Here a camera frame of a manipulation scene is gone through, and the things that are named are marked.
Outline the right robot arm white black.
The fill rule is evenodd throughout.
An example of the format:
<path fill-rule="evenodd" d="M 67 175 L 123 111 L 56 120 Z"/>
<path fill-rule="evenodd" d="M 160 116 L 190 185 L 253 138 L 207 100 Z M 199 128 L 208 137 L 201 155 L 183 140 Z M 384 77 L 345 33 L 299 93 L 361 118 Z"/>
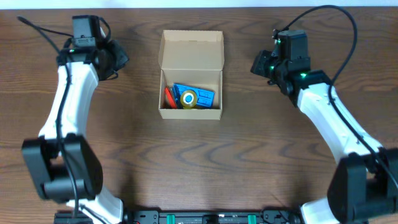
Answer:
<path fill-rule="evenodd" d="M 251 72 L 268 78 L 315 125 L 337 168 L 327 195 L 300 207 L 291 223 L 364 223 L 397 213 L 397 149 L 385 149 L 355 120 L 322 70 L 310 68 L 304 30 L 274 30 L 272 51 Z"/>

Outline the yellow tape roll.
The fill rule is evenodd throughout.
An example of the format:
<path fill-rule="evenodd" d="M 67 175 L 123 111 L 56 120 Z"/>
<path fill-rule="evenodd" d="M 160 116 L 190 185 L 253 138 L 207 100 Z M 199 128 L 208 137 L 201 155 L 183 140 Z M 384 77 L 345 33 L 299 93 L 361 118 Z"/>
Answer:
<path fill-rule="evenodd" d="M 193 90 L 185 90 L 180 96 L 180 102 L 183 108 L 192 109 L 197 105 L 197 94 Z"/>

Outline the red black stapler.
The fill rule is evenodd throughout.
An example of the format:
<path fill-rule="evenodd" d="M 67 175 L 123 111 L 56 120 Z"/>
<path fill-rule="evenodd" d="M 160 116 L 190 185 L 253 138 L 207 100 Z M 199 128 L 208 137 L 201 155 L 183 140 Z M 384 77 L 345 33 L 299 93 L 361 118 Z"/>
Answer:
<path fill-rule="evenodd" d="M 177 109 L 178 106 L 174 100 L 172 92 L 170 91 L 170 89 L 168 87 L 165 87 L 164 93 L 165 93 L 165 98 L 166 98 L 167 103 L 169 104 L 170 108 Z"/>

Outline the blue whiteboard duster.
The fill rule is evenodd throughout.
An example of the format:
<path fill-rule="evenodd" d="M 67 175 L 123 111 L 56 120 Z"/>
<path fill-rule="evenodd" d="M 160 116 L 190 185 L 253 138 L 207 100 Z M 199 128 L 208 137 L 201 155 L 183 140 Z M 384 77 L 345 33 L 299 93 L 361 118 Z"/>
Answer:
<path fill-rule="evenodd" d="M 175 83 L 172 87 L 172 91 L 174 94 L 174 100 L 179 108 L 183 108 L 180 102 L 180 96 L 185 90 L 193 90 L 197 94 L 198 101 L 194 108 L 209 109 L 213 106 L 215 97 L 215 93 L 213 91 Z"/>

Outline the cardboard box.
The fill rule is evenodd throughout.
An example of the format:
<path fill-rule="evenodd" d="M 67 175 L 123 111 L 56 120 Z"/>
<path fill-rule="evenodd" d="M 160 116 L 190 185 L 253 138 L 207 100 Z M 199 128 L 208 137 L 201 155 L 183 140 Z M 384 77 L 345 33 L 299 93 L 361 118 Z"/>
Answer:
<path fill-rule="evenodd" d="M 164 30 L 159 50 L 158 109 L 163 119 L 221 119 L 223 111 L 224 37 L 222 31 Z M 211 106 L 173 109 L 165 90 L 174 84 L 212 91 Z"/>

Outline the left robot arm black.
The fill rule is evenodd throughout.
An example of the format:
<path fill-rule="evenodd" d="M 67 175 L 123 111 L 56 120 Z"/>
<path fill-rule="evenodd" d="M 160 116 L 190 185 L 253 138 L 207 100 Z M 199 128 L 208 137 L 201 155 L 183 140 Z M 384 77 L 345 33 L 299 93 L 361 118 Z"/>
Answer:
<path fill-rule="evenodd" d="M 73 33 L 57 49 L 58 85 L 49 116 L 22 156 L 40 198 L 64 203 L 55 223 L 132 223 L 132 213 L 103 183 L 102 166 L 86 140 L 93 93 L 118 77 L 129 58 L 99 16 L 73 16 Z"/>

